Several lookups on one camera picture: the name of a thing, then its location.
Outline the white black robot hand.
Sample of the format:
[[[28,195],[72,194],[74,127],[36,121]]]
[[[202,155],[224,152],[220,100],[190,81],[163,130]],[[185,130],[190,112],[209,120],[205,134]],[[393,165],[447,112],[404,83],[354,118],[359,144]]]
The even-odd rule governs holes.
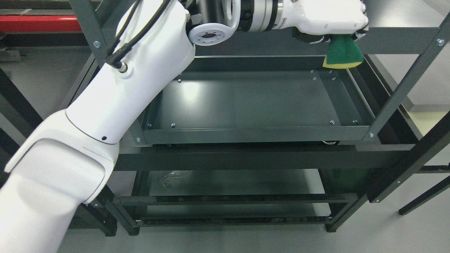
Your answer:
[[[310,44],[328,42],[332,35],[358,40],[369,31],[363,0],[283,0],[273,30],[295,28]]]

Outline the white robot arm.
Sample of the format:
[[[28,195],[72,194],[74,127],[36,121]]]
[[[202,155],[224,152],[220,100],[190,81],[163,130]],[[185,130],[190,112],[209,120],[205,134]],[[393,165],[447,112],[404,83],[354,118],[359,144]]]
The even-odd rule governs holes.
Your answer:
[[[194,59],[195,42],[215,45],[237,30],[241,0],[222,0],[226,26],[186,26],[178,0],[137,0],[121,18],[98,74],[67,108],[51,114],[5,165],[1,252],[56,253],[80,204],[102,191],[119,142],[145,107]],[[212,33],[222,32],[217,39]]]

